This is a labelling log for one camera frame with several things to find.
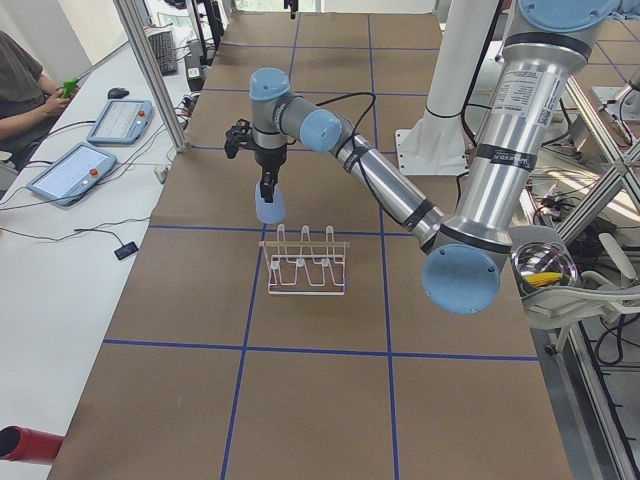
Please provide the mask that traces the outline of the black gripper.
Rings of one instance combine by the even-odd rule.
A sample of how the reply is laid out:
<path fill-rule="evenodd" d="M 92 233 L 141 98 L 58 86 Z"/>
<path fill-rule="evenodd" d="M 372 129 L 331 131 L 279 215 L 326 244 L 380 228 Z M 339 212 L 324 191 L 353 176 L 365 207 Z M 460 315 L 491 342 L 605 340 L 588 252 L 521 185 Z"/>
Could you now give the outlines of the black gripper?
<path fill-rule="evenodd" d="M 299 0 L 284 0 L 284 8 L 290 12 L 290 18 L 295 19 L 299 11 Z M 259 183 L 261 198 L 265 199 L 266 203 L 272 203 L 278 182 L 277 172 L 286 162 L 286 148 L 260 147 L 255 151 L 255 160 L 263 169 Z"/>

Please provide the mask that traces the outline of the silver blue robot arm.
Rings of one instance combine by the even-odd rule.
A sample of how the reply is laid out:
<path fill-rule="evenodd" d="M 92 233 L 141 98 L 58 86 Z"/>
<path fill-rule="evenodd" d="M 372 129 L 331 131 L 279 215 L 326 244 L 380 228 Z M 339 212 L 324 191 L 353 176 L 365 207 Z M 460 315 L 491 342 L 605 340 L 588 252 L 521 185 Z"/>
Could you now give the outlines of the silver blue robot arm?
<path fill-rule="evenodd" d="M 261 174 L 255 187 L 259 221 L 286 215 L 279 171 L 291 141 L 333 156 L 424 252 L 428 299 L 455 314 L 489 307 L 513 248 L 509 227 L 520 195 L 570 77 L 584 68 L 614 1 L 517 1 L 502 47 L 503 66 L 465 174 L 443 178 L 451 196 L 440 208 L 348 119 L 292 90 L 278 68 L 249 81 L 248 146 Z"/>

